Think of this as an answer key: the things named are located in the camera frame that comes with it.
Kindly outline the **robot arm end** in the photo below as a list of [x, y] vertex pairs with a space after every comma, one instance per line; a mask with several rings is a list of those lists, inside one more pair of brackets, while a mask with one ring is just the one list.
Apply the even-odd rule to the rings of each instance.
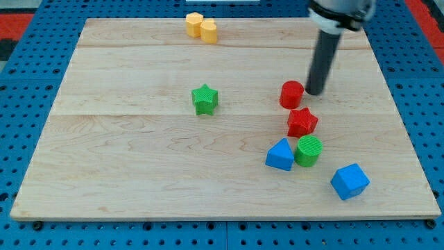
[[319, 29], [339, 35], [345, 29], [359, 31], [376, 11], [376, 0], [309, 0], [309, 17]]

